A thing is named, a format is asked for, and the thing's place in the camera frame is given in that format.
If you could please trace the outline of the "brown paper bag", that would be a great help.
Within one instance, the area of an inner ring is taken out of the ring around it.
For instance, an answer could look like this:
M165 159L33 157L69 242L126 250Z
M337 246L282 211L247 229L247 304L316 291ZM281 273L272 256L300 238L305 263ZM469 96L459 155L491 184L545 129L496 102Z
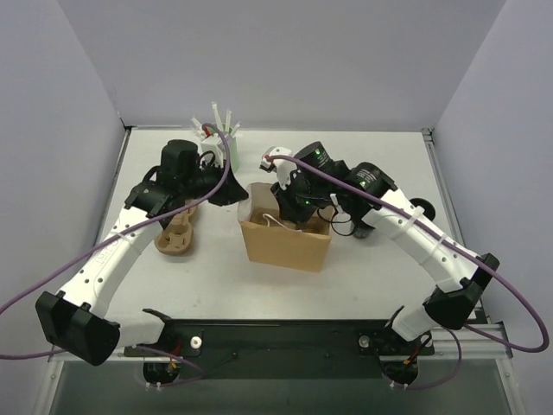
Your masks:
M321 271L332 241L329 225L315 215L300 227L282 220L269 183L253 182L246 191L249 198L238 204L237 214L248 259L299 271ZM265 227L249 222L256 208L276 210L281 226Z

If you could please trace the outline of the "single brown cup carrier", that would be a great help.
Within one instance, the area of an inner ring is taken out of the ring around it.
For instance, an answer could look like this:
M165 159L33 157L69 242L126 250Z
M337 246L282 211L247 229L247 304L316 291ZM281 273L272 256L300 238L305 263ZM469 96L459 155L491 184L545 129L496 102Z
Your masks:
M265 227L281 226L281 221L278 218L278 212L274 209L256 208L251 213L249 222Z

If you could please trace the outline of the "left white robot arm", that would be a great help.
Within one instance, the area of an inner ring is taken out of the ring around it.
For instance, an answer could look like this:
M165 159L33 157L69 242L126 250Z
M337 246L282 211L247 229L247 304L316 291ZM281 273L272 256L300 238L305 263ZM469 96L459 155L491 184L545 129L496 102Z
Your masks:
M36 301L49 342L93 366L116 348L144 344L157 355L172 351L175 332L162 312L146 309L141 320L105 316L127 273L175 215L203 201L224 207L247 199L229 152L228 142L215 146L207 164L194 142L176 139L162 148L159 165L132 188L99 249L56 293L43 292Z

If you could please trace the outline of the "brown cardboard cup carrier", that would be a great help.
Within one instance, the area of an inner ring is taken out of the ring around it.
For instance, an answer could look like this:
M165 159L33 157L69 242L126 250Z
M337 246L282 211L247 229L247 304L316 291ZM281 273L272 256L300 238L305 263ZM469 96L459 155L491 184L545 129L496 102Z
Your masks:
M193 245L193 222L198 207L176 214L167 227L156 237L155 247L160 254L180 257Z

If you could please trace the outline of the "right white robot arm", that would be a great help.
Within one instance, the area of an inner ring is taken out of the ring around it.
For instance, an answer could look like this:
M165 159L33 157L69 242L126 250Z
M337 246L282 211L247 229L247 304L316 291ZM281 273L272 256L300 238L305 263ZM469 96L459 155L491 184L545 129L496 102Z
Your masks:
M458 245L373 163L350 169L314 142L297 153L273 147L260 167L276 172L271 192L282 220L300 226L317 210L332 207L348 214L354 227L387 236L433 278L435 289L421 305L402 306L391 317L383 341L392 352L403 352L436 326L461 329L492 278L488 270L499 267L491 253L480 256ZM487 269L478 267L478 261Z

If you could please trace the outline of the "black coffee cup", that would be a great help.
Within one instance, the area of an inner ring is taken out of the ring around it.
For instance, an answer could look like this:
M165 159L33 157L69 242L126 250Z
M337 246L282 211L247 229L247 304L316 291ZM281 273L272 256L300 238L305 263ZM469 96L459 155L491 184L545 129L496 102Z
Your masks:
M410 203L415 208L422 208L423 209L423 215L428 218L430 221L433 221L436 217L436 211L434 205L423 198L412 198L410 199Z
M367 225L354 225L352 228L353 231L353 237L355 239L366 239L374 230L373 227L367 226Z

